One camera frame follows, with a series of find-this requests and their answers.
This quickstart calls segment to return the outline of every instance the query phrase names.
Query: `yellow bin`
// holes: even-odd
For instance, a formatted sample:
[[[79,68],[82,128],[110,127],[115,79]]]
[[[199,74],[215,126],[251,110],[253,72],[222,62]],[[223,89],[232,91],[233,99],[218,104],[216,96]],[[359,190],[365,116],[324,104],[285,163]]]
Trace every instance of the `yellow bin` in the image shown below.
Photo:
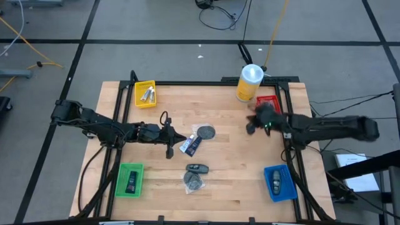
[[[154,102],[150,102],[150,97],[146,101],[140,100],[147,89],[152,87],[154,89]],[[141,81],[135,83],[135,106],[139,108],[150,108],[157,105],[157,91],[155,81]]]
[[[264,71],[255,64],[248,64],[243,67],[237,84],[236,97],[243,102],[250,101],[255,95],[261,81],[264,78]]]

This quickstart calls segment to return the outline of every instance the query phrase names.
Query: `gray floor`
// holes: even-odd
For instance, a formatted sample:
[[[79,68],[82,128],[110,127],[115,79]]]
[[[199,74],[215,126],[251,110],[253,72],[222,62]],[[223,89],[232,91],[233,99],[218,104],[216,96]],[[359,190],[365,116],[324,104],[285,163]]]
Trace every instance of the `gray floor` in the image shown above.
[[[80,39],[94,0],[67,0],[64,7],[25,9],[23,36],[33,39]],[[218,2],[239,14],[245,0]],[[400,41],[397,0],[369,0],[387,41]],[[280,0],[253,0],[247,40],[269,40],[283,6]],[[4,19],[19,29],[18,7],[4,6]],[[89,39],[242,39],[247,8],[235,30],[216,31],[198,21],[199,9],[187,0],[101,0]],[[216,11],[206,11],[215,26],[229,24]],[[0,39],[14,34],[0,24]],[[361,0],[291,1],[277,40],[379,41]],[[0,129],[0,224],[12,223],[28,185],[49,127],[49,116],[59,98],[77,44],[35,44],[42,53],[65,66],[34,70],[32,79],[17,79],[1,95],[12,98],[14,109]],[[268,46],[250,45],[253,61],[262,64]],[[391,47],[400,61],[400,47]],[[15,44],[0,68],[24,69],[42,61],[25,44]],[[68,99],[95,108],[101,83],[129,77],[134,69],[140,79],[218,81],[238,76],[244,61],[235,44],[87,44],[77,65]],[[311,101],[351,98],[390,91],[398,80],[382,46],[274,46],[268,74],[299,76]],[[3,86],[7,79],[0,79]],[[315,105],[326,114],[354,102]],[[362,104],[338,116],[362,114],[393,117],[390,96]],[[334,141],[328,149],[346,148],[369,156],[398,149],[394,120],[378,120],[381,137],[373,143],[351,139]],[[73,128],[59,127],[54,134],[25,222],[67,218],[86,147],[86,138]],[[389,190],[388,179],[385,187]],[[343,221],[377,224],[378,215],[356,206],[335,205]]]

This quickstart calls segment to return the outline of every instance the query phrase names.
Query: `wooden table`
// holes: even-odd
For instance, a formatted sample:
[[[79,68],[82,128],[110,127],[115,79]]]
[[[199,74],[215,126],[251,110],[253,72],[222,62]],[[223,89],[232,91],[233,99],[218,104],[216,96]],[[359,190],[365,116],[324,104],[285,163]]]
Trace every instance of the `wooden table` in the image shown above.
[[[118,82],[103,83],[97,113],[110,118],[113,116],[118,85]],[[290,83],[289,87],[293,111],[310,116],[305,85]],[[179,150],[182,143],[174,146],[172,159],[165,158],[164,145],[127,143],[121,162],[144,164],[142,194],[137,199],[116,197],[112,219],[154,221],[159,215],[164,215],[166,221],[244,222],[249,217],[255,217],[257,222],[296,221],[292,201],[271,201],[263,175],[265,167],[285,163],[280,157],[282,134],[273,131],[271,137],[267,137],[259,129],[252,136],[247,135],[246,116],[251,111],[246,103],[236,99],[235,90],[233,86],[157,86],[157,106],[149,109],[136,108],[132,98],[129,123],[144,121],[158,124],[161,113],[167,110],[172,126],[180,134],[189,136],[192,124],[201,123],[212,124],[217,134],[214,140],[203,141],[193,157]],[[257,91],[257,95],[273,94],[273,87],[260,87]],[[316,142],[311,145],[318,148]],[[98,149],[97,139],[88,141],[82,168]],[[83,206],[99,186],[104,153],[86,171]],[[321,155],[310,148],[303,150],[302,156],[309,190],[327,214],[334,218]],[[186,194],[182,178],[186,165],[190,163],[208,165],[210,172],[201,176],[206,183],[204,188]],[[77,193],[78,187],[70,215],[78,213]],[[300,190],[298,193],[302,217],[306,218],[304,198]],[[108,190],[103,198],[102,215],[105,214]]]

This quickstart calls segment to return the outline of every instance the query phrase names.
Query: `plastic bottle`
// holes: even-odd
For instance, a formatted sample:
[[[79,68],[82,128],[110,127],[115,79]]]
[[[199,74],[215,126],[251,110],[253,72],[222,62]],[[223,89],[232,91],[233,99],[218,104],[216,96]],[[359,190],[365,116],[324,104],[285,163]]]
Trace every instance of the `plastic bottle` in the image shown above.
[[[236,89],[236,97],[243,102],[250,101],[264,78],[264,71],[255,64],[248,64],[242,69],[239,84]]]

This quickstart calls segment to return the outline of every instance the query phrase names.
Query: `remote control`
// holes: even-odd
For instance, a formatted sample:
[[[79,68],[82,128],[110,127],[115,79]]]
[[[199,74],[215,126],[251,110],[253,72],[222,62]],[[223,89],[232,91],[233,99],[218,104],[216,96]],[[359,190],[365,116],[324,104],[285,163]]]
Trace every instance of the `remote control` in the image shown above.
[[[208,173],[208,166],[203,164],[188,164],[186,170],[192,173],[206,174]]]

